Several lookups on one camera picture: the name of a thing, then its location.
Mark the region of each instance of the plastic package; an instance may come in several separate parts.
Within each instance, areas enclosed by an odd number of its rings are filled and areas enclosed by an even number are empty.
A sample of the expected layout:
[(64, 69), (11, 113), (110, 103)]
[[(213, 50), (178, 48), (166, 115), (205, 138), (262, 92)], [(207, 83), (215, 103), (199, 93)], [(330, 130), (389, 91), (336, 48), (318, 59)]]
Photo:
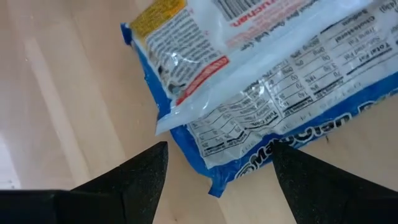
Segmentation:
[(371, 1), (156, 1), (130, 28), (169, 101), (157, 134), (214, 110)]
[[(170, 102), (138, 51), (160, 115)], [(378, 1), (315, 35), (201, 118), (171, 130), (210, 194), (270, 162), (274, 141), (302, 147), (398, 91), (398, 7)]]

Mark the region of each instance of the nutrition facts label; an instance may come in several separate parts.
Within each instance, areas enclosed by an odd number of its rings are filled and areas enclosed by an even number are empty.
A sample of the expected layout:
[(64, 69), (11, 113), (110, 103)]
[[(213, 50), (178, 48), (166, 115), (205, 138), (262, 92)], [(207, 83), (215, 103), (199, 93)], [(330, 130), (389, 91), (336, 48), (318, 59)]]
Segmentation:
[(398, 71), (398, 7), (392, 3), (327, 28), (229, 102), (190, 123), (207, 167), (239, 159), (265, 135), (283, 135)]

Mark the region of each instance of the red stripe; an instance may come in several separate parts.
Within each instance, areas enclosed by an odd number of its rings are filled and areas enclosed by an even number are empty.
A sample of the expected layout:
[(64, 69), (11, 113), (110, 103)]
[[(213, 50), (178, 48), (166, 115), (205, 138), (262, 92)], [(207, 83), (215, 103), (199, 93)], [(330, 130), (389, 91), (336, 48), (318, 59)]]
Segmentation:
[(184, 94), (177, 100), (177, 106), (180, 105), (185, 99), (192, 95), (200, 85), (202, 85), (208, 78), (222, 69), (229, 63), (226, 56), (222, 56), (218, 60), (215, 60), (208, 66), (206, 66), (199, 75), (191, 82), (188, 88), (184, 91)]

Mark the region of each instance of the yellow label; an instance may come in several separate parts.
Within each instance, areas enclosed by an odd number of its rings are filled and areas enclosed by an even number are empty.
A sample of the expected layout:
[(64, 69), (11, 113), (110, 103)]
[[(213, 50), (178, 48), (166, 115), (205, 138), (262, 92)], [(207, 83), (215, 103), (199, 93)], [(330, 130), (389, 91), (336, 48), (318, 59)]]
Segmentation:
[(138, 39), (145, 39), (186, 6), (185, 0), (156, 0), (135, 21), (130, 28)]

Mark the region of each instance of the light wood surface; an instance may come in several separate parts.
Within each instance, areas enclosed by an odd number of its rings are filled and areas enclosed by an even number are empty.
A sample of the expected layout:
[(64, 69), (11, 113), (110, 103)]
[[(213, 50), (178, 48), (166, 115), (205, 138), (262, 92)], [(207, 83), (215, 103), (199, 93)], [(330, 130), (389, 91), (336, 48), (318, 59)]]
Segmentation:
[[(216, 199), (170, 134), (120, 22), (149, 0), (0, 0), (0, 148), (25, 189), (70, 189), (158, 141), (169, 169), (155, 223), (295, 223), (272, 165)], [(304, 151), (398, 190), (398, 97)]]

